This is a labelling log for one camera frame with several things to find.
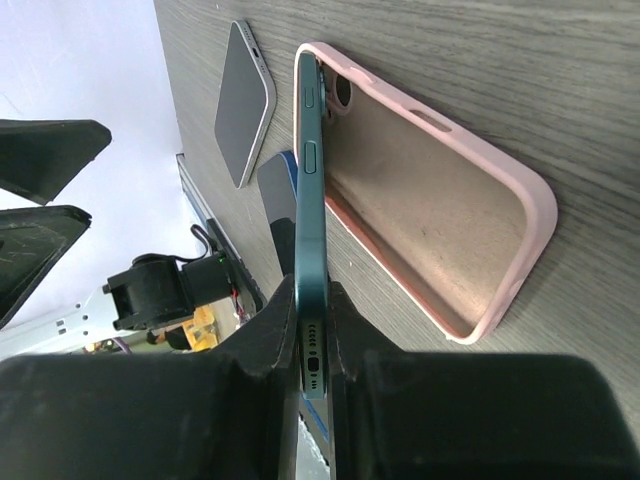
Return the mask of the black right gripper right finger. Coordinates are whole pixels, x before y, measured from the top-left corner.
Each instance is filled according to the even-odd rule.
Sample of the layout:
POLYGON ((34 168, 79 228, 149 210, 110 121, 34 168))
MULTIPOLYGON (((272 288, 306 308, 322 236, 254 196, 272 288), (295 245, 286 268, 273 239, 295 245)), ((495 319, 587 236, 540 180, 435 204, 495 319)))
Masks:
POLYGON ((605 377, 558 354, 405 351, 332 283, 335 479, 635 479, 639 450, 605 377))

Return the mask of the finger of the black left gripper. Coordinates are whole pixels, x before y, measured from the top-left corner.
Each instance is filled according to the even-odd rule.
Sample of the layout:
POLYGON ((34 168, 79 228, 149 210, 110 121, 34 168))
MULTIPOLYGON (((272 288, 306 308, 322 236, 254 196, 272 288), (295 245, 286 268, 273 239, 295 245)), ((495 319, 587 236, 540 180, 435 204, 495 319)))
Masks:
POLYGON ((1 212, 2 326, 13 319, 91 222, 89 213, 70 205, 1 212))
POLYGON ((58 194, 112 141, 95 120, 1 121, 1 188, 39 205, 58 194))

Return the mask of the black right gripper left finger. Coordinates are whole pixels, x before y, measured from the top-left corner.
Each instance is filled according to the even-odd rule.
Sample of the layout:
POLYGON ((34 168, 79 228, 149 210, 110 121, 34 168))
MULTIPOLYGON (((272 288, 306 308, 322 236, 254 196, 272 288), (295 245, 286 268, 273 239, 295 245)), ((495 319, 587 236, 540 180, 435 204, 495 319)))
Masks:
POLYGON ((216 348, 17 356, 1 365, 5 479, 291 479, 293 280, 216 348))

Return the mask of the pink phone case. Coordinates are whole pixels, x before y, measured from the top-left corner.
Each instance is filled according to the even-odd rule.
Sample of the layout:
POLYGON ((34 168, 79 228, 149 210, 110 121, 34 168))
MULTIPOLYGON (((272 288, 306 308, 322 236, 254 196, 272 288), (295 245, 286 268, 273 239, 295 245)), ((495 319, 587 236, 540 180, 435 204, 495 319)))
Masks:
POLYGON ((301 174, 447 339, 487 336, 554 233, 549 185, 328 44, 294 71, 301 174))

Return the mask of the teal green smartphone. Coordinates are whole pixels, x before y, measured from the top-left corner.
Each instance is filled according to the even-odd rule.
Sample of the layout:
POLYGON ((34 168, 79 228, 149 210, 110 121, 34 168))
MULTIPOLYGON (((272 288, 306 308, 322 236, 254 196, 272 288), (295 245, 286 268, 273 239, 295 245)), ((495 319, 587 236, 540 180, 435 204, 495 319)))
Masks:
POLYGON ((321 399, 327 390, 326 324, 329 274, 322 123, 326 113, 324 74, 316 57, 297 61, 295 302, 303 394, 321 399))

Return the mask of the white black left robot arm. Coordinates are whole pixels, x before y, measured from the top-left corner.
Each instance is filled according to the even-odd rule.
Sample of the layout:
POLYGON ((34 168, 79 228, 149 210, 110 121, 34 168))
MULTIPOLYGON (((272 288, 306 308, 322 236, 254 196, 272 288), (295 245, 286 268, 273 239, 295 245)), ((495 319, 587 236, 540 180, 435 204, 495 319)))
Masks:
POLYGON ((88 343, 167 327, 231 294, 231 262, 201 226, 203 255, 144 254, 87 298, 19 325, 19 309, 89 229, 92 217, 52 200, 112 141, 95 120, 4 119, 1 187, 34 201, 1 213, 1 357, 71 352, 88 343))

